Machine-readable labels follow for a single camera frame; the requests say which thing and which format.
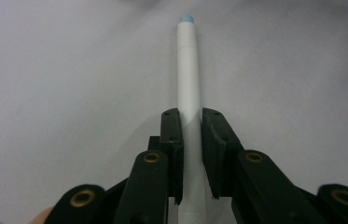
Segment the white cardboard tube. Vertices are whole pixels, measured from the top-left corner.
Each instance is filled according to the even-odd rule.
[[[205,184],[202,164],[201,99],[196,29],[192,17],[177,24],[178,109],[185,142],[183,200],[179,224],[205,224]]]

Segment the light blue cap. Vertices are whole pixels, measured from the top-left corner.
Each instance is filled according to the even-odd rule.
[[[190,15],[186,15],[186,16],[183,16],[182,18],[180,18],[180,22],[182,22],[182,21],[188,21],[188,22],[194,23],[194,18]]]

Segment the white background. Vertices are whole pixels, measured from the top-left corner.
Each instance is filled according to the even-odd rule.
[[[348,1],[0,1],[0,224],[128,176],[177,107],[185,14],[202,105],[297,186],[348,186]],[[234,223],[229,200],[208,209]]]

